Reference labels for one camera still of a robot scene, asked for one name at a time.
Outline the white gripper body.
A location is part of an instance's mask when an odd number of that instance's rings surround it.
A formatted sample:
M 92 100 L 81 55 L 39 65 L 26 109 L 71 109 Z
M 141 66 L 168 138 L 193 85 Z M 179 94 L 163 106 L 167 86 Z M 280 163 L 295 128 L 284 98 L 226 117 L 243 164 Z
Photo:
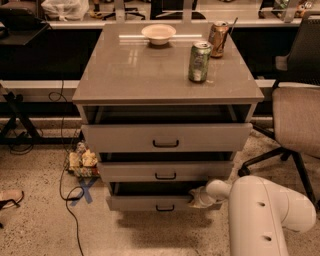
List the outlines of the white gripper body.
M 201 208 L 208 208 L 214 204 L 221 204 L 227 198 L 227 193 L 217 187 L 201 187 L 198 204 Z

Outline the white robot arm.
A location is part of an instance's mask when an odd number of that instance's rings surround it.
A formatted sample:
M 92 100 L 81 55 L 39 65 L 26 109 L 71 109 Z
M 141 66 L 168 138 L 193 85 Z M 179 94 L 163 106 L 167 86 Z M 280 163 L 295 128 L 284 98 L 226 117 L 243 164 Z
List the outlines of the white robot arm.
M 194 208 L 228 202 L 231 256 L 289 256 L 283 230 L 304 233 L 316 223 L 305 195 L 257 176 L 213 179 L 190 194 Z

